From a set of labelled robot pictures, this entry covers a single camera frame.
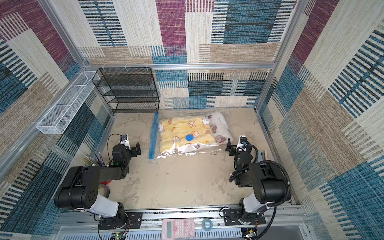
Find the white bear print blanket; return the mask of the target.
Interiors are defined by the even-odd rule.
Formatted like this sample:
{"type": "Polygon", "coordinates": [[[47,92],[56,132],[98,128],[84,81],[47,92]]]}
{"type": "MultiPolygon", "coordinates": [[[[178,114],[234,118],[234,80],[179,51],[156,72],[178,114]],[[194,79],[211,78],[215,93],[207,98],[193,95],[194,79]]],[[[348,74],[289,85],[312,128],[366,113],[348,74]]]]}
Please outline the white bear print blanket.
{"type": "Polygon", "coordinates": [[[221,112],[212,112],[203,116],[203,123],[209,125],[210,131],[215,137],[218,145],[226,145],[228,140],[234,140],[230,133],[227,121],[221,112]]]}

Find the yellow cartoon print blanket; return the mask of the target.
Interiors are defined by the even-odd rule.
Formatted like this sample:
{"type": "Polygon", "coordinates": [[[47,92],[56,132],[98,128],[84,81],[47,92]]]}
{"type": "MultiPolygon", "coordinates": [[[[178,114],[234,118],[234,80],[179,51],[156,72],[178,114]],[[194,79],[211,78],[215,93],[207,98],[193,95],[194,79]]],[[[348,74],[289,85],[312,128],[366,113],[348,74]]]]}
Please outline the yellow cartoon print blanket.
{"type": "Polygon", "coordinates": [[[162,119],[158,123],[160,152],[186,154],[217,146],[215,137],[203,116],[162,119]]]}

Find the clear vacuum bag blue zipper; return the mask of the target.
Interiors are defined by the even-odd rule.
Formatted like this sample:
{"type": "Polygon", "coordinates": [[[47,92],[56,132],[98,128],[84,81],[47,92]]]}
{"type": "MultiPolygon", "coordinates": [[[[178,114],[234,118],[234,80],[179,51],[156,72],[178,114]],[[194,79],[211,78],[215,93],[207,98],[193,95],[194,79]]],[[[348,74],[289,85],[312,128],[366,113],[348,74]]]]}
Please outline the clear vacuum bag blue zipper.
{"type": "Polygon", "coordinates": [[[156,113],[151,127],[149,158],[217,152],[233,140],[230,126],[220,111],[156,113]]]}

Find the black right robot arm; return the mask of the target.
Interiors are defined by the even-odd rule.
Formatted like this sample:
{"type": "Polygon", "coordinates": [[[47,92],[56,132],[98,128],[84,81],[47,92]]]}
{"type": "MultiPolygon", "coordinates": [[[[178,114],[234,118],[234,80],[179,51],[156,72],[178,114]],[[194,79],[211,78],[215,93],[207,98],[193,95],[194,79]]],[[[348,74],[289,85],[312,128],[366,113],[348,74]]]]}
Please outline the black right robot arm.
{"type": "Polygon", "coordinates": [[[253,150],[259,152],[245,136],[239,138],[236,146],[228,139],[225,151],[234,157],[234,171],[229,182],[239,188],[252,188],[253,192],[242,198],[236,209],[220,210],[226,226],[263,225],[266,211],[292,197],[291,181],[284,167],[275,161],[259,161],[252,155],[253,150]]]}

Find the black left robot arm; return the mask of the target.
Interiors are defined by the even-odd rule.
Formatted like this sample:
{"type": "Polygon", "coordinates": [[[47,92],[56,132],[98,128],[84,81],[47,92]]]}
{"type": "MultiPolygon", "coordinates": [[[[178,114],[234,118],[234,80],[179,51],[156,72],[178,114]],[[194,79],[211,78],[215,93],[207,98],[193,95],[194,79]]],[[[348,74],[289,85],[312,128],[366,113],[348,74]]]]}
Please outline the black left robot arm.
{"type": "Polygon", "coordinates": [[[132,158],[141,154],[139,143],[132,148],[119,144],[113,147],[112,166],[71,167],[55,195],[59,209],[82,210],[99,217],[100,230],[139,229],[141,212],[126,213],[124,205],[99,193],[100,184],[122,180],[130,172],[132,158]]]}

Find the red pencil cup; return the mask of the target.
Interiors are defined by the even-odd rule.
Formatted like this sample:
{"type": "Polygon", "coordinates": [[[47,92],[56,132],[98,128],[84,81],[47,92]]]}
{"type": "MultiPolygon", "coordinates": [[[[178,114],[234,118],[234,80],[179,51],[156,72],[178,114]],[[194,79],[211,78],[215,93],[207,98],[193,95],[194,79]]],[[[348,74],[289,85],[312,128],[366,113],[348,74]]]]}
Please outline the red pencil cup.
{"type": "Polygon", "coordinates": [[[99,178],[99,184],[108,185],[111,182],[111,178],[101,176],[99,178]]]}

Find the grey tape roll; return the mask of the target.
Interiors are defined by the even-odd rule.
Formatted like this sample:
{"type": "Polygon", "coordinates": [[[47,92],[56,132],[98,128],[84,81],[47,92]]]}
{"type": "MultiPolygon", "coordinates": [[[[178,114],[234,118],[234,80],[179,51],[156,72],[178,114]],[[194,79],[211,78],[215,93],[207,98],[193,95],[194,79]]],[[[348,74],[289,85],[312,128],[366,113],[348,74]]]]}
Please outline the grey tape roll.
{"type": "Polygon", "coordinates": [[[99,189],[98,189],[98,192],[100,195],[102,195],[103,197],[105,198],[109,198],[110,196],[110,188],[107,186],[107,185],[104,185],[104,184],[99,184],[99,189]]]}

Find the pink calculator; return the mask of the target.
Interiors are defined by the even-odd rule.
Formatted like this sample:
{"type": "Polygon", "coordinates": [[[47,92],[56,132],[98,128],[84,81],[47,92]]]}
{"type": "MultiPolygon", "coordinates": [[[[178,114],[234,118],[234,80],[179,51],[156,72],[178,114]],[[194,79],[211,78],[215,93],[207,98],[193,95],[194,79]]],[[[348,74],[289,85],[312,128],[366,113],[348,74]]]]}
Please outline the pink calculator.
{"type": "Polygon", "coordinates": [[[195,233],[194,219],[167,219],[162,221],[163,240],[194,238],[195,233]]]}

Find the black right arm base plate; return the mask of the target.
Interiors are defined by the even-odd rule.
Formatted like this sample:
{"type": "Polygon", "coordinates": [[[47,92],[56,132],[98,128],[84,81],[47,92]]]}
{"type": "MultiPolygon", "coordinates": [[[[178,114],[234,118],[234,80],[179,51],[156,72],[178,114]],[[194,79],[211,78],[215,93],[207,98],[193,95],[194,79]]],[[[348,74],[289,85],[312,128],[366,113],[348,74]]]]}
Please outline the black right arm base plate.
{"type": "Polygon", "coordinates": [[[226,226],[236,225],[265,225],[266,219],[262,214],[240,213],[240,210],[224,208],[220,210],[226,226]]]}

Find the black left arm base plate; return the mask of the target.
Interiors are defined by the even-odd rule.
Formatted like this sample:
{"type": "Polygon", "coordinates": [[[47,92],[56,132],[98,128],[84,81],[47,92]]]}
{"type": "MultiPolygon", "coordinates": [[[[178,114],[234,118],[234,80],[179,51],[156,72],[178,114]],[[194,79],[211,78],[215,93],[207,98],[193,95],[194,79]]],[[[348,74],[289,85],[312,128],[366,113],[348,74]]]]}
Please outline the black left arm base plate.
{"type": "Polygon", "coordinates": [[[139,229],[142,223],[143,212],[128,212],[122,219],[118,217],[102,218],[99,221],[99,230],[139,229]]]}

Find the white mesh wall basket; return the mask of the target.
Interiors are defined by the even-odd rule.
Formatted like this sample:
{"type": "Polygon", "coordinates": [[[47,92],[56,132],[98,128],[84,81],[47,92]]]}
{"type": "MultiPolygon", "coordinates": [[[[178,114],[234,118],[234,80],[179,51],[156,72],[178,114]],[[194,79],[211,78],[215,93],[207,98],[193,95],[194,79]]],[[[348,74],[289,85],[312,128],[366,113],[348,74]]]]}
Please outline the white mesh wall basket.
{"type": "Polygon", "coordinates": [[[37,124],[44,135],[63,134],[91,91],[96,72],[82,72],[37,124]]]}

